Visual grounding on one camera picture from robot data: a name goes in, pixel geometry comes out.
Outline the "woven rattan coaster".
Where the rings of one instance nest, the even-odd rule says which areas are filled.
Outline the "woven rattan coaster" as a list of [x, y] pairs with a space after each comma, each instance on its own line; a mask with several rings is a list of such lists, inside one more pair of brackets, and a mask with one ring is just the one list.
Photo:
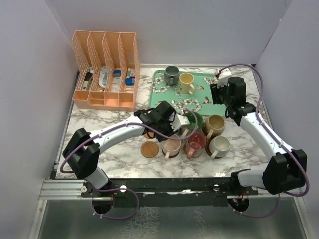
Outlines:
[[184, 152], [185, 155], [187, 155], [188, 152], [189, 152], [189, 145], [188, 145], [187, 142], [183, 146], [183, 152]]

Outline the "red floral mug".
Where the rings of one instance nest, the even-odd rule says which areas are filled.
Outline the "red floral mug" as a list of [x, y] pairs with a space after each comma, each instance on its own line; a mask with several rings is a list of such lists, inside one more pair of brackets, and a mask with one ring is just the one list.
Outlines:
[[188, 159], [197, 158], [202, 154], [207, 144], [207, 138], [203, 133], [195, 132], [187, 139], [187, 143], [189, 145], [189, 152], [186, 157]]

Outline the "green mug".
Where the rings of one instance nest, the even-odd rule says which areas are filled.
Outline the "green mug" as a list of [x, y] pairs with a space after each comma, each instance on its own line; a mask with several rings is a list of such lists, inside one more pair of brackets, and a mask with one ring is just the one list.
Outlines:
[[184, 116], [186, 116], [187, 119], [189, 120], [189, 125], [183, 126], [181, 128], [180, 133], [182, 138], [187, 137], [194, 130], [195, 123], [197, 123], [196, 131], [200, 131], [204, 124], [203, 117], [197, 112], [194, 112], [193, 114], [190, 112], [187, 112], [184, 114]]

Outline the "peach plastic file organizer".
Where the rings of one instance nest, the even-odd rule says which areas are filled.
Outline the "peach plastic file organizer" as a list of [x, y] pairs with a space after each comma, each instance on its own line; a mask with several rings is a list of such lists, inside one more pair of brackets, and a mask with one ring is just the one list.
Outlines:
[[75, 31], [79, 68], [72, 97], [79, 109], [134, 111], [140, 78], [134, 32]]

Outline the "brown wooden coaster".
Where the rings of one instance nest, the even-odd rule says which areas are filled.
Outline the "brown wooden coaster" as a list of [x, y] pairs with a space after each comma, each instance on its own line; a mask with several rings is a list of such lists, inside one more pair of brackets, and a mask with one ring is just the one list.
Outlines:
[[211, 141], [209, 144], [205, 147], [206, 153], [210, 158], [221, 158], [223, 157], [222, 151], [219, 150], [213, 141]]

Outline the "white speckled mug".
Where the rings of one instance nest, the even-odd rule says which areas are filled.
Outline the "white speckled mug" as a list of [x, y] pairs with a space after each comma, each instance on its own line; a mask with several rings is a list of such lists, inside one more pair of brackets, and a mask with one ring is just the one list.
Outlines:
[[230, 141], [224, 136], [216, 136], [209, 144], [209, 150], [211, 152], [211, 158], [225, 157], [230, 151]]

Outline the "light wood coaster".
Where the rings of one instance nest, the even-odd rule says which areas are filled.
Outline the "light wood coaster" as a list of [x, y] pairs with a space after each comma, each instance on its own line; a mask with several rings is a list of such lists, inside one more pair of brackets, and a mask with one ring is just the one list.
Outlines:
[[153, 141], [147, 141], [141, 146], [141, 154], [146, 158], [153, 158], [159, 152], [158, 145]]
[[144, 134], [144, 137], [148, 138], [148, 139], [153, 139], [153, 138], [155, 138], [155, 133], [154, 132], [147, 132]]

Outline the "tan beige mug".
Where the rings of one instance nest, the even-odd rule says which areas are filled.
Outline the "tan beige mug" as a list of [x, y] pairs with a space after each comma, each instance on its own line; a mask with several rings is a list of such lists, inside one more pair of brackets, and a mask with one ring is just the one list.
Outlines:
[[221, 135], [225, 130], [225, 119], [219, 115], [211, 115], [203, 124], [202, 131], [209, 140], [215, 136]]

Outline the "dark grey mug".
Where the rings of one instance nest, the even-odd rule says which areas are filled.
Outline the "dark grey mug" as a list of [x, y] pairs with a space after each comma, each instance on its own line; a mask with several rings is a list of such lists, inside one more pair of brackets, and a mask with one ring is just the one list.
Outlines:
[[179, 69], [176, 66], [168, 66], [164, 71], [164, 80], [169, 86], [173, 86], [179, 81]]

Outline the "yellow mug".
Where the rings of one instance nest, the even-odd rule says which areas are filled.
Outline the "yellow mug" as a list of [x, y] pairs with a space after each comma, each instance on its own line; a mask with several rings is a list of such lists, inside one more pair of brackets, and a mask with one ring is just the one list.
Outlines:
[[191, 94], [195, 92], [195, 87], [193, 85], [194, 76], [190, 73], [182, 73], [179, 77], [179, 92], [181, 94]]

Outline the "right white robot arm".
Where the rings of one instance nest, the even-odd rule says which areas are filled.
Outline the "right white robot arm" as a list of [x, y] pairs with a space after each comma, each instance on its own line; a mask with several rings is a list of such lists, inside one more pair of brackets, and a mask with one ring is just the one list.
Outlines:
[[261, 114], [256, 113], [256, 107], [246, 101], [243, 78], [230, 77], [224, 86], [211, 84], [210, 90], [213, 103], [226, 106], [225, 116], [233, 119], [254, 139], [269, 161], [265, 169], [233, 172], [229, 182], [233, 194], [240, 195], [247, 187], [256, 187], [275, 195], [307, 184], [307, 154], [281, 140]]

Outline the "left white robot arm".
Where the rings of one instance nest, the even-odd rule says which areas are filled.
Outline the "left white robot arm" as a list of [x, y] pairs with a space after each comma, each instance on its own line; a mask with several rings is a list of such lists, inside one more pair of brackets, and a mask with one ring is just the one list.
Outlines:
[[[60, 167], [62, 173], [74, 173], [77, 179], [84, 179], [92, 184], [98, 196], [106, 196], [110, 191], [110, 179], [98, 166], [100, 154], [112, 146], [127, 139], [154, 132], [161, 142], [176, 131], [173, 124], [178, 122], [176, 110], [167, 102], [148, 110], [137, 110], [127, 119], [105, 129], [92, 132], [84, 128], [75, 131], [62, 155], [64, 161]], [[68, 164], [71, 171], [65, 171]]]

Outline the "green floral tray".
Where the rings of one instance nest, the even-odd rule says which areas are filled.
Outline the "green floral tray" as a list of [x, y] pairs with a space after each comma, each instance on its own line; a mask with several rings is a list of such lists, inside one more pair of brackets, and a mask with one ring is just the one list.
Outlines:
[[226, 110], [224, 105], [215, 105], [212, 102], [210, 85], [216, 82], [216, 78], [210, 73], [191, 73], [194, 76], [193, 85], [195, 93], [182, 94], [177, 86], [170, 86], [164, 81], [164, 70], [156, 70], [153, 75], [150, 94], [150, 107], [155, 108], [161, 101], [169, 102], [180, 113], [183, 109], [189, 109], [204, 116], [223, 116]]

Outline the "dark walnut coaster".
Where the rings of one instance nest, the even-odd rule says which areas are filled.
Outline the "dark walnut coaster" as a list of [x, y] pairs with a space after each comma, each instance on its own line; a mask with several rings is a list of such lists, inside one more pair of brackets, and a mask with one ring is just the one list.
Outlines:
[[163, 153], [163, 155], [164, 155], [164, 157], [165, 157], [166, 159], [168, 159], [168, 158], [174, 158], [174, 157], [176, 157], [176, 156], [179, 154], [179, 152], [180, 152], [180, 149], [167, 150], [167, 149], [165, 149], [165, 148], [162, 148], [161, 150], [162, 150], [162, 153]]

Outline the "light pink mug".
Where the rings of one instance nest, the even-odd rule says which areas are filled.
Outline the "light pink mug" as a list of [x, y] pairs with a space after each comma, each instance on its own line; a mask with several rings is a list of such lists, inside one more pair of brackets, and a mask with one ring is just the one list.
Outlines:
[[172, 139], [167, 139], [161, 143], [161, 148], [167, 150], [176, 150], [181, 148], [181, 140], [178, 135], [174, 134], [171, 136]]

